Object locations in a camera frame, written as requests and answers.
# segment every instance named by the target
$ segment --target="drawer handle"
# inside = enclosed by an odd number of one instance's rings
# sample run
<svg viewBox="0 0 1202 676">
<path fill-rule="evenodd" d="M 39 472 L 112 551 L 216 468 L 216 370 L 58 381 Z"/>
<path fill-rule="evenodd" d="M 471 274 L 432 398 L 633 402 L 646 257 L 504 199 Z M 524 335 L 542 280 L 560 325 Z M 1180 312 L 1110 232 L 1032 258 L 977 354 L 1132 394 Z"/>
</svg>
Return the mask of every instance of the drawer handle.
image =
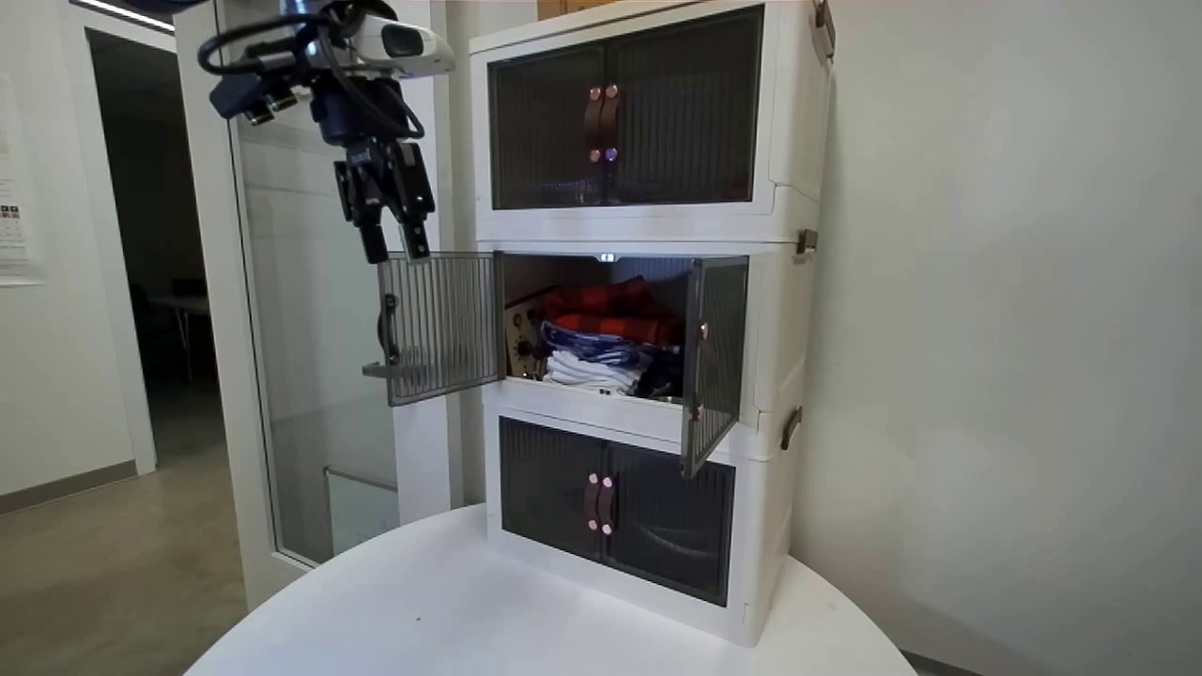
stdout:
<svg viewBox="0 0 1202 676">
<path fill-rule="evenodd" d="M 625 85 L 610 83 L 601 94 L 601 146 L 605 146 L 605 165 L 615 165 L 615 118 L 625 104 Z"/>
<path fill-rule="evenodd" d="M 611 503 L 615 503 L 615 479 L 611 479 L 611 476 L 601 476 L 601 496 L 596 496 L 601 538 L 611 538 L 611 533 L 615 533 Z"/>
<path fill-rule="evenodd" d="M 382 293 L 381 295 L 381 314 L 376 314 L 376 343 L 381 343 L 382 365 L 400 365 L 401 359 L 401 349 L 400 349 L 400 343 L 391 335 L 396 314 L 400 314 L 400 295 Z"/>
<path fill-rule="evenodd" d="M 605 85 L 589 85 L 586 94 L 586 153 L 589 153 L 589 165 L 601 161 L 601 146 L 605 146 Z"/>
<path fill-rule="evenodd" d="M 601 531 L 596 499 L 601 499 L 601 476 L 589 472 L 589 476 L 586 476 L 586 531 L 589 531 L 589 533 Z"/>
</svg>

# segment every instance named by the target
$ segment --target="storage cabinet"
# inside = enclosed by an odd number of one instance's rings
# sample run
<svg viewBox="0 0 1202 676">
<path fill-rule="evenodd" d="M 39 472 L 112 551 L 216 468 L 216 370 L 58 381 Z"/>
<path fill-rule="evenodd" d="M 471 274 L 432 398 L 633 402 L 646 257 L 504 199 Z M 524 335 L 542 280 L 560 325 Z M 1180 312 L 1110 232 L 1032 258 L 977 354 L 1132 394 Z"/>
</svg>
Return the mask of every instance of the storage cabinet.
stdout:
<svg viewBox="0 0 1202 676">
<path fill-rule="evenodd" d="M 733 466 L 501 416 L 504 531 L 689 597 L 729 600 Z"/>
<path fill-rule="evenodd" d="M 476 36 L 476 252 L 382 274 L 391 398 L 481 386 L 492 543 L 742 641 L 790 543 L 814 2 L 625 0 Z"/>
</svg>

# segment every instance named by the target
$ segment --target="red cloth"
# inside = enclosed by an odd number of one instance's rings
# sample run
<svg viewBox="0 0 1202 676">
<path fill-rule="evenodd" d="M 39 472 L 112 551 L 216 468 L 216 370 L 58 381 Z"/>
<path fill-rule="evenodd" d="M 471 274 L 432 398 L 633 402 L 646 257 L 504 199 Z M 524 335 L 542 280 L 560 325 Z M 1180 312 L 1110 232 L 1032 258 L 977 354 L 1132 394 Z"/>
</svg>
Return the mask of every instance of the red cloth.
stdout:
<svg viewBox="0 0 1202 676">
<path fill-rule="evenodd" d="M 679 345 L 679 320 L 655 302 L 643 279 L 556 289 L 544 293 L 537 307 L 560 329 L 615 335 L 640 345 Z"/>
</svg>

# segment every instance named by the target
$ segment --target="floor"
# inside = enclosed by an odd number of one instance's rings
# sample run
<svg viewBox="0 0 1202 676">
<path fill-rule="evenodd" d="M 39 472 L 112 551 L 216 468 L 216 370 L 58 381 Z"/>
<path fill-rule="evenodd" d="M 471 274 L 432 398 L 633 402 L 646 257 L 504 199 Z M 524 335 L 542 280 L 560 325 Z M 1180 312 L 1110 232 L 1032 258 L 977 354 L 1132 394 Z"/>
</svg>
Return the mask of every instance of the floor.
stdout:
<svg viewBox="0 0 1202 676">
<path fill-rule="evenodd" d="M 183 672 L 243 617 L 211 381 L 149 386 L 159 472 L 0 513 L 4 676 Z"/>
</svg>

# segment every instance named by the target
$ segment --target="white round table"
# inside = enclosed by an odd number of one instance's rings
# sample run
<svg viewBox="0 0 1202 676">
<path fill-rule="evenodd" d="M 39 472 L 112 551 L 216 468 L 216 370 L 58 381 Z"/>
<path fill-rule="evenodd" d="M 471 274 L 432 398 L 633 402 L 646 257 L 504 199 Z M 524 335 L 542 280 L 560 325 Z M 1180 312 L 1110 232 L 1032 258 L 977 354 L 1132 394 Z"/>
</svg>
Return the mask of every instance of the white round table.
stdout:
<svg viewBox="0 0 1202 676">
<path fill-rule="evenodd" d="M 537 573 L 486 542 L 486 506 L 382 533 L 243 617 L 188 672 L 400 676 L 913 676 L 898 646 L 798 560 L 754 646 Z"/>
</svg>

